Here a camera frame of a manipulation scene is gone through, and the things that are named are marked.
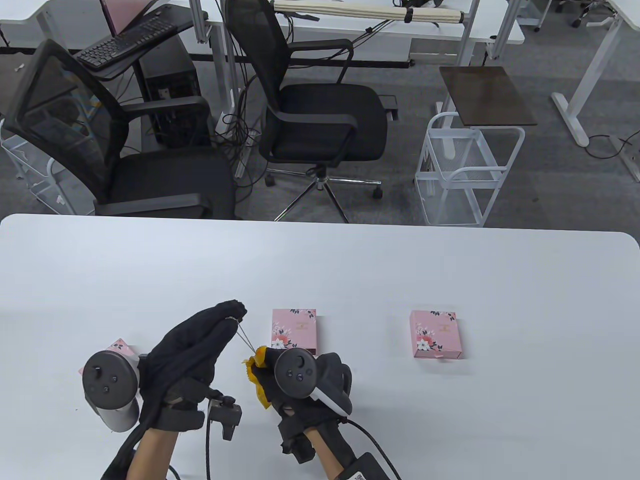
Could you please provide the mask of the person's right hand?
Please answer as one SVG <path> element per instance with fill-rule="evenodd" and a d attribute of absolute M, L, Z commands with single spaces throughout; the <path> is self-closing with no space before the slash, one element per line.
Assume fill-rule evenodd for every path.
<path fill-rule="evenodd" d="M 351 370 L 336 353 L 315 358 L 305 349 L 260 346 L 245 364 L 261 405 L 281 416 L 284 439 L 338 422 L 353 411 Z"/>

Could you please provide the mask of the person's left hand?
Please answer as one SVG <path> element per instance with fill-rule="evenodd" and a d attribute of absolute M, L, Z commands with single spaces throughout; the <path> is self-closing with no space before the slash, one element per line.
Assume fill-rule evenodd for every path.
<path fill-rule="evenodd" d="M 169 330 L 142 361 L 140 430 L 182 433 L 200 429 L 198 409 L 215 375 L 215 364 L 246 315 L 237 300 L 195 313 Z"/>

